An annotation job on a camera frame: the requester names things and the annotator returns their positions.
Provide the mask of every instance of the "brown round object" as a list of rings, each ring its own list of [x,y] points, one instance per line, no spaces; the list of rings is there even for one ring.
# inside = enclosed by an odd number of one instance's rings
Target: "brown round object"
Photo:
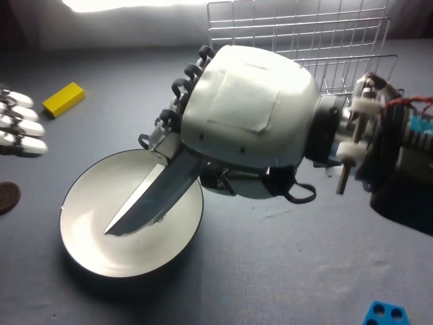
[[[21,190],[18,185],[10,181],[0,183],[0,215],[16,206],[20,198]]]

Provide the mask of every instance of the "gray table surface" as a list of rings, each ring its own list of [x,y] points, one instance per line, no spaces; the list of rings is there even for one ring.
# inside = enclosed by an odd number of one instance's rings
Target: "gray table surface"
[[[392,81],[432,95],[433,40],[389,41]],[[49,153],[0,159],[0,181],[22,190],[0,217],[0,324],[361,324],[374,300],[433,322],[433,238],[379,216],[350,180],[303,163],[317,187],[303,206],[204,193],[189,259],[160,290],[122,303],[76,285],[62,263],[59,211],[74,180],[98,160],[138,148],[172,97],[196,49],[124,49],[3,55],[0,80],[42,101],[71,81],[87,98],[63,116],[42,115]]]

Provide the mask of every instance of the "wire rack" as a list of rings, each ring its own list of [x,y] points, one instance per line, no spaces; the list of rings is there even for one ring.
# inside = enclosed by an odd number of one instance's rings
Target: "wire rack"
[[[397,56],[382,55],[388,0],[234,0],[208,4],[208,41],[274,51],[303,65],[323,95],[349,94],[374,71],[390,78]]]

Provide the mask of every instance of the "wire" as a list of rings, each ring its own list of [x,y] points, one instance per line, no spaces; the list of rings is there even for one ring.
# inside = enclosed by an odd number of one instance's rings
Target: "wire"
[[[421,115],[423,115],[433,105],[433,97],[413,96],[410,98],[395,98],[386,103],[385,109],[389,109],[389,107],[399,104],[410,106],[413,102],[427,103],[427,106],[424,107],[421,111]]]

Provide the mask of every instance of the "bright light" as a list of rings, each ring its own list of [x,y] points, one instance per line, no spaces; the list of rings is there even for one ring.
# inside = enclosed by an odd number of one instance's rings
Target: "bright light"
[[[63,0],[75,12],[100,12],[122,7],[153,6],[207,3],[208,0]]]

